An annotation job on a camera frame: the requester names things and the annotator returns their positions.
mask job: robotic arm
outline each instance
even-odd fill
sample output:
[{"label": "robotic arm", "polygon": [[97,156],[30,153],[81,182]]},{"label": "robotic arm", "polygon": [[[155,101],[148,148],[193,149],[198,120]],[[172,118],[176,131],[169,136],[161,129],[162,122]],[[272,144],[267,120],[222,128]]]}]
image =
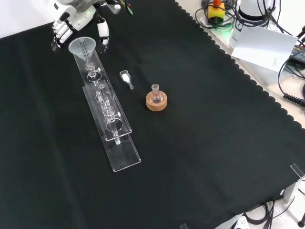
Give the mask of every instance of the robotic arm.
[{"label": "robotic arm", "polygon": [[92,21],[96,21],[100,46],[105,51],[109,41],[109,28],[107,21],[97,12],[97,9],[104,4],[114,14],[118,14],[121,9],[118,0],[51,0],[49,9],[55,19],[52,26],[54,31],[52,49],[55,52],[60,50],[74,34]]}]

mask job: black tablecloth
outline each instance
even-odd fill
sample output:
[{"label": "black tablecloth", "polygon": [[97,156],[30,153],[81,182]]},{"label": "black tablecloth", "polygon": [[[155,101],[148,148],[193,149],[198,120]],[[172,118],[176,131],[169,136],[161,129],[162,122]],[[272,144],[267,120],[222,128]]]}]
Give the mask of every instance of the black tablecloth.
[{"label": "black tablecloth", "polygon": [[[176,3],[130,3],[134,17],[101,9],[100,58],[142,158],[118,173],[49,26],[0,41],[1,229],[212,229],[295,182],[291,164],[305,170],[301,126]],[[82,35],[97,39],[96,26]],[[162,112],[145,106],[153,83]]]}]

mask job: robot finger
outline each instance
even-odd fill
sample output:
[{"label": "robot finger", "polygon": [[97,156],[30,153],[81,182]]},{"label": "robot finger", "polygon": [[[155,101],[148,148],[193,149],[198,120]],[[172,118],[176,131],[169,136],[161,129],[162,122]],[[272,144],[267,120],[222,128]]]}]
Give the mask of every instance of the robot finger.
[{"label": "robot finger", "polygon": [[56,21],[56,22],[54,22],[54,24],[52,25],[52,28],[55,29],[56,26],[58,26],[58,25],[59,25],[59,23]]},{"label": "robot finger", "polygon": [[68,25],[64,25],[64,26],[57,32],[57,34],[55,35],[56,38],[62,37],[62,35],[63,35],[66,31],[68,31],[68,29],[69,29],[69,26],[68,26]]},{"label": "robot finger", "polygon": [[65,22],[62,22],[61,24],[57,25],[54,29],[54,33],[58,33],[58,31],[61,30],[62,27],[64,27],[65,25],[67,25]]},{"label": "robot finger", "polygon": [[60,43],[65,43],[65,41],[71,37],[71,35],[73,34],[73,31],[71,29],[68,29],[68,31],[66,31],[63,36],[61,37],[61,39],[59,40]]}]

